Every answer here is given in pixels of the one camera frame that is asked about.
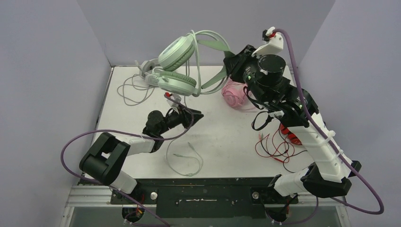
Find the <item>pink cat-ear headphones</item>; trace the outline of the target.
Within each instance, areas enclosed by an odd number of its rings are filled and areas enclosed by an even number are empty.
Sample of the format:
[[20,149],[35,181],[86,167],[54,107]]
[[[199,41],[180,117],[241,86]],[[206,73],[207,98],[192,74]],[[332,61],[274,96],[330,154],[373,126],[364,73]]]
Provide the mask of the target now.
[[221,95],[226,104],[231,108],[242,112],[255,109],[254,106],[247,106],[248,98],[244,92],[245,87],[246,84],[234,82],[233,80],[228,79],[227,83],[221,89]]

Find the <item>mint green headphones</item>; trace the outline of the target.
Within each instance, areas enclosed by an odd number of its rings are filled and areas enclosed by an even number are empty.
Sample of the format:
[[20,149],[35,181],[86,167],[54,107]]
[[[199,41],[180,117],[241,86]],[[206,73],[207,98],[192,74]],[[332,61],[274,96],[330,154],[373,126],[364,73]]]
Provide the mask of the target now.
[[220,91],[227,82],[226,70],[202,82],[199,46],[229,53],[225,38],[211,30],[193,31],[170,43],[158,56],[158,66],[153,71],[157,86],[164,91],[183,97],[210,95]]

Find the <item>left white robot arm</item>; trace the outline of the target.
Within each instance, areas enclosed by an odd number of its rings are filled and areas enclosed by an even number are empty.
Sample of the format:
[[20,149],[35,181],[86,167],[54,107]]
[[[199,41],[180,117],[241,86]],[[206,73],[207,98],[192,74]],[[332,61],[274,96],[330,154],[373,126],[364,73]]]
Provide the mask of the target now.
[[203,116],[201,111],[182,107],[172,108],[166,114],[154,110],[148,114],[138,138],[119,139],[108,132],[101,133],[81,159],[79,168],[101,184],[121,190],[129,203],[136,203],[141,199],[141,189],[136,187],[136,179],[122,170],[126,157],[156,152],[164,142],[163,133],[179,125],[188,129]]

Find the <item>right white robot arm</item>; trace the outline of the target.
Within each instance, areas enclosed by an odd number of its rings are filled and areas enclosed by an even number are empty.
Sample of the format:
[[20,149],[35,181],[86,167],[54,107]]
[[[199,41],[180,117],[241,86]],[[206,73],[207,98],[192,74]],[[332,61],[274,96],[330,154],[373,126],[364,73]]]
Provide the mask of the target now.
[[268,198],[280,202],[286,196],[309,192],[319,198],[345,196],[352,183],[352,168],[361,164],[341,153],[334,131],[325,127],[316,102],[304,89],[297,89],[284,77],[286,62],[274,54],[253,57],[254,47],[240,53],[224,53],[226,73],[234,82],[245,84],[252,104],[269,113],[267,122],[276,118],[305,147],[312,164],[296,173],[277,175],[269,184]]

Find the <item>red and black headphones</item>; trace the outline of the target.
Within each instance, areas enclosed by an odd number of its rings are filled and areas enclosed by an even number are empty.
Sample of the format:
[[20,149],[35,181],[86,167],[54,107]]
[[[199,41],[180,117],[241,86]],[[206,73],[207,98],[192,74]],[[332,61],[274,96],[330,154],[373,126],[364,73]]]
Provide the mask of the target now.
[[305,154],[307,151],[302,147],[302,143],[281,123],[273,132],[264,134],[262,130],[267,126],[267,123],[256,127],[255,123],[259,115],[267,114],[266,111],[261,111],[256,114],[251,122],[253,130],[258,132],[257,142],[254,145],[254,151],[261,158],[271,158],[281,164],[285,171],[294,173],[287,165],[297,156]]

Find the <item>white gaming headset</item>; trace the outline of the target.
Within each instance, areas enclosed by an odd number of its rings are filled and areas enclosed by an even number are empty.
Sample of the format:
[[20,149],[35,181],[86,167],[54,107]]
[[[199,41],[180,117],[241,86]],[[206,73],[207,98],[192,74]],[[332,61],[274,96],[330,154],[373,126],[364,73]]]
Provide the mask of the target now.
[[[117,94],[123,98],[123,102],[126,106],[140,105],[147,101],[153,95],[155,88],[157,87],[157,82],[152,82],[151,74],[154,72],[154,69],[159,66],[160,64],[157,58],[146,60],[142,64],[139,64],[137,61],[135,61],[134,67],[137,67],[139,69],[139,73],[135,73],[132,76],[126,78],[124,82],[116,89]],[[146,85],[135,84],[135,78],[141,78],[146,83]],[[139,101],[129,98],[125,94],[126,87],[131,87],[137,91],[145,91],[144,97]]]

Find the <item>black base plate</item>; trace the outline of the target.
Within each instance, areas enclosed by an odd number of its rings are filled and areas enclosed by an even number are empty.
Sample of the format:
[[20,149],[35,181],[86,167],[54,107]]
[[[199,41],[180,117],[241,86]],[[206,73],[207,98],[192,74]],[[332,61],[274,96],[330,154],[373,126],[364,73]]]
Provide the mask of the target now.
[[131,197],[161,218],[265,218],[302,205],[315,197],[300,193],[282,197],[269,188],[271,177],[139,179]]

